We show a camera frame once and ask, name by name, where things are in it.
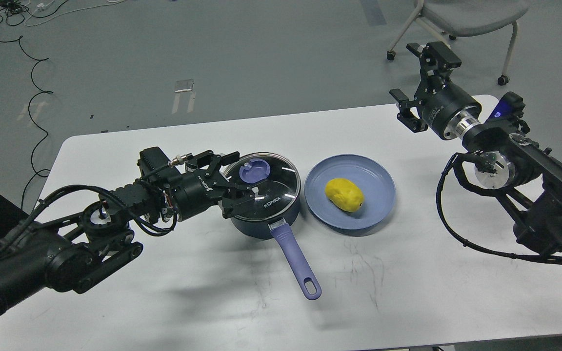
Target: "chair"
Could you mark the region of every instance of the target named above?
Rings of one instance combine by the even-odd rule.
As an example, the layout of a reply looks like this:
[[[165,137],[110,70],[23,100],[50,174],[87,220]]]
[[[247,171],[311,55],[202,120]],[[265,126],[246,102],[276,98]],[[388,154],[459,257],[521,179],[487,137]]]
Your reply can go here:
[[[394,60],[396,56],[394,47],[414,21],[448,47],[450,45],[442,34],[448,34],[451,40],[455,40],[457,37],[490,33],[511,24],[513,34],[511,34],[511,42],[506,52],[506,60],[504,60],[498,84],[503,86],[509,82],[506,69],[509,66],[517,37],[517,20],[528,11],[526,2],[523,0],[414,0],[414,3],[415,9],[387,51],[388,60]],[[431,24],[439,28],[442,33],[439,33]]]

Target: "cable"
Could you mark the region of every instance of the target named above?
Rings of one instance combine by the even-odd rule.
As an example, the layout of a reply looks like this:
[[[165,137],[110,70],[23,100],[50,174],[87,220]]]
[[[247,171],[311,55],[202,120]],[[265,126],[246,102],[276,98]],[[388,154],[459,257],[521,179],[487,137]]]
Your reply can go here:
[[[443,186],[444,186],[444,182],[446,181],[446,176],[448,175],[450,170],[453,169],[453,167],[455,167],[456,162],[462,162],[460,160],[460,157],[465,156],[465,155],[467,155],[467,154],[455,153],[454,155],[452,155],[452,157],[450,158],[450,160],[446,164],[446,167],[442,171],[442,176],[439,179],[439,183],[437,183],[437,191],[436,191],[436,194],[435,194],[435,202],[437,203],[437,213],[439,214],[439,218],[442,220],[442,224],[444,224],[444,227],[446,228],[446,230],[456,240],[461,242],[464,247],[470,247],[471,249],[479,251],[480,253],[496,255],[496,256],[500,256],[500,257],[519,259],[519,260],[525,260],[525,261],[528,261],[528,262],[562,265],[562,256],[551,255],[551,256],[548,256],[548,257],[542,257],[540,255],[518,255],[518,254],[515,254],[515,253],[503,253],[501,251],[494,251],[494,250],[491,250],[491,249],[487,249],[486,247],[482,247],[480,245],[474,244],[473,242],[470,242],[470,240],[462,237],[456,231],[454,231],[454,229],[452,229],[450,227],[448,222],[446,222],[446,217],[443,214],[443,208],[442,208]]]
[[[158,168],[154,169],[153,172],[149,172],[149,173],[143,175],[143,176],[140,178],[140,180],[147,180],[147,179],[150,178],[151,176],[154,176],[154,175],[160,173],[161,171],[163,171],[164,169],[167,169],[168,167],[170,167],[169,164],[165,164],[165,165],[163,165],[162,167],[158,167]]]
[[[56,10],[55,10],[55,11],[53,11],[52,13],[47,14],[47,15],[45,15],[45,16],[34,16],[33,13],[30,13],[29,15],[32,16],[32,17],[34,17],[34,18],[47,18],[47,17],[49,17],[49,16],[55,14],[55,13],[60,9],[60,7],[62,7],[62,5],[64,5],[64,4],[67,3],[67,2],[69,2],[69,0],[64,0],[64,2],[63,2],[62,4],[60,4],[58,7],[56,7]]]
[[[75,185],[65,186],[65,187],[61,187],[59,189],[56,189],[55,191],[53,191],[53,193],[47,195],[47,197],[45,197],[44,200],[40,200],[40,204],[36,207],[36,209],[34,209],[29,214],[29,216],[27,216],[27,218],[25,220],[23,220],[22,223],[20,223],[20,225],[18,225],[17,227],[15,227],[13,229],[13,231],[15,231],[15,233],[11,235],[11,237],[7,240],[6,244],[0,246],[0,254],[7,251],[7,249],[9,249],[14,244],[14,242],[16,242],[16,240],[18,240],[18,238],[20,238],[20,236],[22,236],[22,234],[27,230],[27,228],[29,228],[29,226],[34,222],[34,220],[36,218],[38,218],[38,216],[45,209],[47,209],[47,207],[49,207],[49,205],[53,204],[54,202],[56,202],[56,200],[60,199],[61,197],[64,197],[65,195],[75,193],[77,191],[82,191],[82,190],[92,191],[94,193],[102,195],[103,197],[105,197],[108,200],[111,200],[117,206],[119,206],[121,209],[124,209],[125,211],[127,211],[127,213],[132,217],[132,220],[134,222],[136,222],[136,224],[138,224],[140,229],[142,229],[145,233],[147,233],[151,236],[159,237],[159,236],[166,235],[166,234],[170,233],[171,231],[173,231],[175,226],[176,226],[176,223],[177,223],[176,219],[173,218],[172,225],[169,228],[158,228],[155,225],[150,224],[146,220],[143,220],[142,218],[136,216],[136,214],[134,214],[133,211],[131,209],[129,209],[129,207],[127,207],[127,205],[125,205],[125,203],[123,203],[122,200],[120,200],[120,198],[118,198],[117,196],[112,194],[107,189],[104,189],[102,187],[97,187],[97,186],[85,186],[85,185],[75,184]],[[148,228],[155,230],[156,233],[150,231]]]
[[[20,13],[22,15],[23,12],[26,12],[25,9],[27,9],[27,6],[24,6],[22,4],[20,4],[20,2],[16,1],[16,2],[12,2],[9,7],[6,9],[6,19],[4,20],[3,16],[0,14],[0,23],[2,23],[3,21],[5,21],[7,24],[9,24],[9,22],[7,22],[7,18],[9,18],[11,16],[10,13],[15,13],[15,11],[17,11],[16,13]],[[18,24],[9,24],[10,26],[18,26],[20,23]],[[36,152],[36,149],[38,148],[38,146],[40,145],[40,143],[42,143],[45,139],[47,139],[47,137],[49,137],[49,132],[44,129],[43,127],[40,127],[40,125],[38,125],[38,123],[36,123],[36,121],[34,120],[33,116],[32,116],[32,111],[31,111],[31,106],[32,106],[32,102],[33,100],[41,94],[53,94],[53,91],[46,91],[42,88],[40,88],[37,84],[36,81],[34,80],[34,69],[36,69],[36,66],[43,61],[49,60],[49,58],[35,58],[33,56],[31,56],[29,53],[27,53],[27,51],[25,51],[25,49],[23,48],[23,45],[21,44],[20,40],[23,38],[23,36],[19,36],[17,39],[15,40],[0,40],[1,43],[9,43],[9,42],[17,42],[19,44],[20,50],[23,51],[23,53],[29,57],[32,60],[35,60],[36,63],[34,64],[34,66],[32,67],[32,70],[29,74],[30,80],[32,81],[32,84],[34,85],[34,87],[36,89],[39,90],[38,93],[34,94],[33,97],[31,97],[29,99],[29,102],[27,103],[27,115],[29,116],[29,119],[32,121],[32,123],[34,124],[34,126],[36,126],[38,129],[40,129],[41,131],[43,131],[45,133],[45,135],[41,138],[41,140],[36,143],[36,145],[34,146],[34,148],[32,149],[32,153],[30,155],[29,161],[32,167],[32,170],[34,171],[34,175],[32,175],[31,178],[29,178],[29,181],[25,184],[25,187],[23,188],[23,193],[21,195],[21,200],[20,200],[20,208],[23,209],[24,203],[25,203],[25,193],[27,193],[27,187],[29,187],[29,184],[32,182],[32,180],[34,180],[35,177],[41,177],[41,178],[47,178],[48,174],[44,174],[45,172],[49,172],[50,169],[40,169],[39,171],[36,169],[36,166],[34,166],[34,153]]]
[[[27,20],[24,22],[24,26],[25,26],[25,27],[36,27],[36,26],[40,26],[41,24],[45,24],[45,23],[49,22],[50,20],[53,20],[53,19],[58,18],[58,17],[60,17],[60,16],[64,16],[65,14],[74,13],[74,12],[77,12],[77,11],[88,10],[88,9],[95,9],[95,8],[97,8],[97,7],[112,6],[112,5],[120,4],[121,2],[125,2],[125,1],[127,1],[127,0],[108,1],[107,4],[103,4],[103,5],[97,5],[97,6],[91,6],[91,7],[83,7],[83,8],[81,8],[81,9],[76,9],[76,10],[72,10],[72,11],[69,11],[69,12],[60,13],[60,14],[54,16],[54,17],[49,18],[48,20],[44,20],[43,22],[35,23],[35,24],[27,24],[27,22],[29,21],[29,18],[27,18]],[[34,16],[34,15],[31,14],[31,13],[30,13],[30,15],[31,15],[31,17],[34,17],[34,18],[44,18],[44,17]]]

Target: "purple handle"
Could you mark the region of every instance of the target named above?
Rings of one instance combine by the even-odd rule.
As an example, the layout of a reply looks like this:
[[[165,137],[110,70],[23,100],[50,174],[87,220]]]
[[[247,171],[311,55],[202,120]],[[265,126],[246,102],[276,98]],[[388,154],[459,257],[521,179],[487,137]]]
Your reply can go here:
[[[299,247],[299,243],[296,242],[296,238],[294,238],[294,233],[292,233],[292,228],[290,228],[289,224],[283,224],[279,227],[276,227],[270,231],[272,237],[279,243],[281,249],[283,250],[283,254],[285,254],[285,258],[287,258],[288,264],[292,268],[294,272],[294,276],[296,277],[297,282],[299,282],[299,286],[301,290],[303,290],[303,294],[309,300],[315,300],[319,298],[322,294],[322,289],[318,284],[318,280],[314,275],[311,267],[307,263],[305,259],[305,255],[303,255],[303,251]],[[311,293],[307,288],[307,284],[313,284],[313,288],[315,291]]]

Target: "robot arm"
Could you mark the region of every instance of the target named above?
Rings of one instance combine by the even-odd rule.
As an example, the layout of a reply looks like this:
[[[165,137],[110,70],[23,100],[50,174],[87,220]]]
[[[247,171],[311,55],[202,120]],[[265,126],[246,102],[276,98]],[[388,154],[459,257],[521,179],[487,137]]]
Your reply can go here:
[[[530,129],[522,120],[522,98],[512,92],[504,94],[489,119],[481,123],[480,104],[450,80],[451,71],[461,66],[461,60],[443,42],[428,43],[421,51],[417,44],[407,48],[420,59],[421,80],[413,100],[400,89],[390,91],[398,103],[398,120],[414,133],[430,127],[443,140],[460,138],[468,150],[466,154],[453,155],[438,184],[437,207],[446,229],[464,246],[483,253],[562,264],[561,256],[552,256],[562,252],[562,163],[549,155],[551,149],[542,151],[537,142],[526,136]],[[411,111],[413,107],[417,116]],[[484,188],[467,180],[463,162],[475,164],[477,180]],[[455,170],[465,189],[495,197],[515,222],[513,233],[518,244],[538,255],[492,251],[455,233],[441,209],[443,183],[450,169]],[[544,192],[534,202],[515,189],[539,176]]]
[[[205,151],[169,160],[161,149],[152,147],[140,152],[141,177],[132,184],[114,191],[75,185],[50,194],[0,240],[0,316],[44,287],[84,293],[137,258],[143,246],[134,242],[132,220],[145,233],[162,236],[176,222],[218,203],[223,217],[239,214],[241,204],[253,193],[220,173],[221,166],[239,157],[239,153],[221,156]],[[185,173],[174,167],[179,164],[185,164]],[[81,213],[47,223],[35,221],[58,198],[80,190],[94,191],[100,200]],[[172,225],[156,227],[160,218],[172,219]],[[74,229],[61,235],[60,230],[69,226]],[[87,242],[74,243],[83,234]]]

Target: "plate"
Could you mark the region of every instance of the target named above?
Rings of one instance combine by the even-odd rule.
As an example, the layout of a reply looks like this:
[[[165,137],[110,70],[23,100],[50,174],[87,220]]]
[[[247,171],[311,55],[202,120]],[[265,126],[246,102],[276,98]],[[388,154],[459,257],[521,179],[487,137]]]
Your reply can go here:
[[[347,213],[326,198],[324,188],[333,178],[346,178],[363,193],[363,204]],[[383,166],[359,155],[337,155],[318,163],[305,180],[305,200],[310,211],[332,227],[347,230],[372,227],[392,211],[396,188]]]

